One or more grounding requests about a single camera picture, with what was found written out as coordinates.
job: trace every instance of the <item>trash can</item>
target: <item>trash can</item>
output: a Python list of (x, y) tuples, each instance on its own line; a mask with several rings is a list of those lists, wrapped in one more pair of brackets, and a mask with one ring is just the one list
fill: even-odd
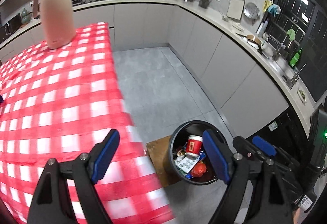
[(168, 150), (167, 150), (166, 156), (164, 158), (164, 168), (168, 174), (176, 174), (182, 180), (187, 181), (188, 183), (191, 183), (191, 184), (195, 184), (195, 185), (207, 185), (207, 184), (217, 181), (216, 173), (215, 173), (208, 157), (206, 157), (203, 160), (203, 163), (205, 163), (205, 165), (207, 167), (206, 173), (204, 173), (203, 176), (201, 176), (201, 177), (194, 177), (191, 179), (186, 178), (184, 175), (182, 175), (179, 172), (179, 169), (176, 167), (176, 164), (174, 161), (173, 151), (176, 150), (178, 147), (183, 146), (188, 141), (189, 135), (202, 136), (203, 132), (208, 129), (215, 131), (218, 140), (224, 144), (227, 144), (226, 139), (224, 138), (222, 133), (219, 131), (219, 129), (208, 122), (195, 120), (195, 121), (189, 121), (189, 122), (186, 122), (186, 123), (180, 125), (174, 131), (174, 133), (172, 134), (172, 136), (169, 140)]

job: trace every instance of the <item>gray tile floor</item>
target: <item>gray tile floor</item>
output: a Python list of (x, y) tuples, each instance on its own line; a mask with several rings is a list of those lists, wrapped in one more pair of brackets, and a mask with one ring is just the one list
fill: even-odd
[[(204, 120), (220, 129), (233, 147), (233, 137), (220, 115), (169, 47), (115, 52), (113, 57), (126, 108), (144, 143), (172, 134), (186, 121)], [(179, 223), (205, 224), (226, 185), (220, 180), (207, 186), (178, 182), (165, 189)]]

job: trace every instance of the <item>red paper cup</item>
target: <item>red paper cup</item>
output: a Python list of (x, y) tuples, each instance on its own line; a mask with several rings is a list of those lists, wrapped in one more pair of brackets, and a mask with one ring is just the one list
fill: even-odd
[(197, 135), (190, 135), (188, 137), (185, 155), (197, 158), (202, 146), (202, 137)]

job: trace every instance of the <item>metal strainer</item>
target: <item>metal strainer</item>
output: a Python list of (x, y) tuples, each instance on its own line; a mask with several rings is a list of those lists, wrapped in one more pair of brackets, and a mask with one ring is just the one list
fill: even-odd
[(260, 15), (259, 8), (257, 7), (257, 5), (255, 3), (247, 3), (244, 6), (243, 12), (248, 18), (253, 19), (252, 24), (254, 24), (255, 20)]

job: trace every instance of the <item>screw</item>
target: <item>screw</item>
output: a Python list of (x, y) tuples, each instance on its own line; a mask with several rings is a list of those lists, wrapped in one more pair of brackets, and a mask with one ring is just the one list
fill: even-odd
[(274, 161), (272, 159), (266, 159), (266, 163), (271, 166), (274, 164)]
[(54, 158), (51, 158), (48, 160), (49, 165), (53, 165), (55, 162), (56, 162), (56, 159), (54, 159)]
[(241, 160), (241, 159), (243, 158), (242, 154), (240, 154), (240, 153), (235, 153), (235, 154), (233, 155), (233, 157), (234, 157), (234, 159), (236, 159), (236, 160)]
[(87, 154), (87, 153), (82, 153), (82, 154), (80, 155), (80, 159), (81, 159), (81, 160), (86, 160), (88, 157), (89, 157), (89, 154)]

